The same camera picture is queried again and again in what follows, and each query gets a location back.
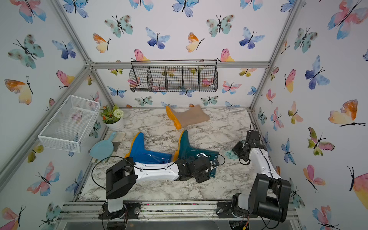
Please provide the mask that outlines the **teal green rubber boot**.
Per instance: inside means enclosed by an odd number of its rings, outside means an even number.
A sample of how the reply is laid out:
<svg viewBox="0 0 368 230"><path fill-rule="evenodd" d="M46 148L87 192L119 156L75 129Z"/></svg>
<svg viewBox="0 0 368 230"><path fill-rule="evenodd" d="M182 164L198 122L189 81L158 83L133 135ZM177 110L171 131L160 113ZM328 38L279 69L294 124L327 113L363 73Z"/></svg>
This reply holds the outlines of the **teal green rubber boot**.
<svg viewBox="0 0 368 230"><path fill-rule="evenodd" d="M218 151L207 149L198 149L190 145L188 131L184 130L179 138L178 150L172 157L172 162L177 160L187 160L188 162L196 160L199 157L207 157L211 161L217 160L219 156Z"/></svg>

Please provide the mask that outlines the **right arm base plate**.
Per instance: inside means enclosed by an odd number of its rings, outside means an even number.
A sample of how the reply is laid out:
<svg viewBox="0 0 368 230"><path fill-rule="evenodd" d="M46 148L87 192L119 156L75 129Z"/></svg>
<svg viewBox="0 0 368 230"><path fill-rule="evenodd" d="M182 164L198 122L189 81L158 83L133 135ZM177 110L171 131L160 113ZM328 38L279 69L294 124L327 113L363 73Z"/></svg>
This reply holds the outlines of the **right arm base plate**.
<svg viewBox="0 0 368 230"><path fill-rule="evenodd" d="M232 202L218 202L216 215L220 219L230 219L230 218L257 218L257 215L249 213L248 210L239 208L233 205Z"/></svg>

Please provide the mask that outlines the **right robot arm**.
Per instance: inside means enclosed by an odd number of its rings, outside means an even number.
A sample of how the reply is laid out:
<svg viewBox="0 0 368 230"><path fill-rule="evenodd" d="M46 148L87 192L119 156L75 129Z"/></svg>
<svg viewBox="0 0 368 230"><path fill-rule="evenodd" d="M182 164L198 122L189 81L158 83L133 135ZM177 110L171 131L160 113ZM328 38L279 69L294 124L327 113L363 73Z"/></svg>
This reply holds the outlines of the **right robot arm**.
<svg viewBox="0 0 368 230"><path fill-rule="evenodd" d="M248 195L236 193L232 199L232 213L236 217L256 215L277 222L287 217L291 184L274 169L267 147L261 143L261 134L248 130L245 140L232 149L240 160L252 163L255 179Z"/></svg>

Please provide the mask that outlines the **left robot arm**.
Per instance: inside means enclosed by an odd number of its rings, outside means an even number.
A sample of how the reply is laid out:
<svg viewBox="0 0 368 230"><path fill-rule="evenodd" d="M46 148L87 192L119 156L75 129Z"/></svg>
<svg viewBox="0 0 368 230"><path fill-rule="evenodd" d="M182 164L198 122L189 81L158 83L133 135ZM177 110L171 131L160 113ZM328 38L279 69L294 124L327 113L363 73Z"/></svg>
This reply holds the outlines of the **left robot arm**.
<svg viewBox="0 0 368 230"><path fill-rule="evenodd" d="M105 197L109 213L124 209L124 196L136 184L150 181L187 181L194 178L197 183L210 179L210 174L220 166L218 160L200 157L191 162L177 160L163 164L138 163L132 157L123 158L106 170Z"/></svg>

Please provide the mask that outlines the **blue rubber boot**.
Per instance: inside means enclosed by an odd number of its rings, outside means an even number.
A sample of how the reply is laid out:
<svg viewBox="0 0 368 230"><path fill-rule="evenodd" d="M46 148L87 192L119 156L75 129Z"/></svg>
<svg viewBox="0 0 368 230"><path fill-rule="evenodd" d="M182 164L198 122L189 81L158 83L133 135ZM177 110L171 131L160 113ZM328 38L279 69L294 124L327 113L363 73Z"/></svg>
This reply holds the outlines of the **blue rubber boot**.
<svg viewBox="0 0 368 230"><path fill-rule="evenodd" d="M125 158L133 158L134 162L144 164L164 164L172 161L172 155L168 153L150 151L145 148L144 134L138 133L132 141L131 148Z"/></svg>

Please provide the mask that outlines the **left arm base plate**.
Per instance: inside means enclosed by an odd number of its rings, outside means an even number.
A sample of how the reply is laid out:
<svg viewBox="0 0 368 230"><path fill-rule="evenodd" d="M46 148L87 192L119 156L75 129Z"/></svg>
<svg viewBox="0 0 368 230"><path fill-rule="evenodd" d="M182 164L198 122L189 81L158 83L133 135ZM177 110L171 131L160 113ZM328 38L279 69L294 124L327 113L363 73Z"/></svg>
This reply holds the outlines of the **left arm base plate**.
<svg viewBox="0 0 368 230"><path fill-rule="evenodd" d="M138 219L141 210L141 203L124 203L123 208L119 211L110 212L108 204L102 205L99 210L99 220L114 220L114 219Z"/></svg>

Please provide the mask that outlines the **mint green fluffy cloth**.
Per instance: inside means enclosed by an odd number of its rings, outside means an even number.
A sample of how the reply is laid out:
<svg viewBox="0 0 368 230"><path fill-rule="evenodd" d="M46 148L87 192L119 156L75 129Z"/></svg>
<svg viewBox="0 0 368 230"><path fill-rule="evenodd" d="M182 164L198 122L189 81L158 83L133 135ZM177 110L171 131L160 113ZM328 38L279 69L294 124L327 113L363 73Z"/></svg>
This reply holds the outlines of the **mint green fluffy cloth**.
<svg viewBox="0 0 368 230"><path fill-rule="evenodd" d="M225 156L230 160L234 160L234 161L239 160L239 157L231 150L226 151Z"/></svg>

